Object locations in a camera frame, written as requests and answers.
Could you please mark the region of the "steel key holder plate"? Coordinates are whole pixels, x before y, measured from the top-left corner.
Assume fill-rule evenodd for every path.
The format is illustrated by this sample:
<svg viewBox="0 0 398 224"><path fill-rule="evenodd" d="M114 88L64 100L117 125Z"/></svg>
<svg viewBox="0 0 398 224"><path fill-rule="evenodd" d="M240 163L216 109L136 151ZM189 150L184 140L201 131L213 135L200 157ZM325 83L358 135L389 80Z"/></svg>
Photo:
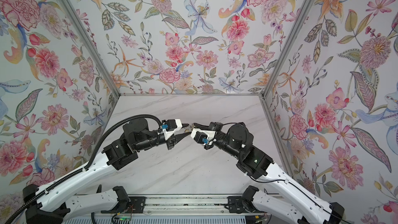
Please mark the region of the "steel key holder plate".
<svg viewBox="0 0 398 224"><path fill-rule="evenodd" d="M194 125L190 124L188 127L186 127L185 132L191 132L194 129Z"/></svg>

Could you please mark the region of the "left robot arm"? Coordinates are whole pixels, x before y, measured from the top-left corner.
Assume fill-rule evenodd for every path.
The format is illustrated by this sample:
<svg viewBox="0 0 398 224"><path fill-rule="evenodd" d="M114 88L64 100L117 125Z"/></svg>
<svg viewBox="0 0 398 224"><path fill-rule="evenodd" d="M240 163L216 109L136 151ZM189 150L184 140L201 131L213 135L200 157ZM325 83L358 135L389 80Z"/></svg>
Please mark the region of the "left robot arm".
<svg viewBox="0 0 398 224"><path fill-rule="evenodd" d="M131 206L131 199L122 186L85 196L77 193L138 159L141 150L163 144L172 149L187 136L178 133L186 127L188 124L179 119L160 121L153 115L136 115L117 122L98 140L87 163L51 183L31 184L24 188L26 222L61 224L93 212L126 211Z"/></svg>

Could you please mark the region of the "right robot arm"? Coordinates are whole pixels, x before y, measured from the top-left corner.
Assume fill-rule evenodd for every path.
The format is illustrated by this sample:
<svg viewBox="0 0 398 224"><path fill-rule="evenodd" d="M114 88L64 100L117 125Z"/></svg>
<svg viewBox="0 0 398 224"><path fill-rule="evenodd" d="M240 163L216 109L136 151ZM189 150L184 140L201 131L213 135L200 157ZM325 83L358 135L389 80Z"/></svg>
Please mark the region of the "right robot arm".
<svg viewBox="0 0 398 224"><path fill-rule="evenodd" d="M193 124L191 137L205 149L217 147L237 159L237 168L259 184L270 186L282 200L248 186L241 202L248 212L265 212L290 224L341 224L344 208L329 203L308 191L290 177L264 151L253 145L254 136L244 123L231 123L227 132L224 124Z"/></svg>

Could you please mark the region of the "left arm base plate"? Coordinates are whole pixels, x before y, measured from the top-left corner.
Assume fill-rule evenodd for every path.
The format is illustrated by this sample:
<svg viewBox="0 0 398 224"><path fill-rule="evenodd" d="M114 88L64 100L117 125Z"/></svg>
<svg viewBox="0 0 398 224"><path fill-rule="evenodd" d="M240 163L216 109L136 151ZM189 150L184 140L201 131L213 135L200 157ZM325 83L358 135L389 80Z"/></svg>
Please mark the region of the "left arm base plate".
<svg viewBox="0 0 398 224"><path fill-rule="evenodd" d="M113 209L101 211L101 214L142 214L144 212L146 197L129 197L129 200L119 202Z"/></svg>

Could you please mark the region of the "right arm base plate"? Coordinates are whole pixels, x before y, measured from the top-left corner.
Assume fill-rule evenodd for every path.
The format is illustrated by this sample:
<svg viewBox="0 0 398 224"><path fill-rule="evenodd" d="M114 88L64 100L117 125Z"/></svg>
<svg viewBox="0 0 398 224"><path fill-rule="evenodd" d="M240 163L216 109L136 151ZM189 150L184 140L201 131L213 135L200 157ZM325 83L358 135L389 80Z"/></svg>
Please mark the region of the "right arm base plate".
<svg viewBox="0 0 398 224"><path fill-rule="evenodd" d="M242 196L228 196L227 204L224 206L229 213L233 214L265 214L265 211L256 209L252 202Z"/></svg>

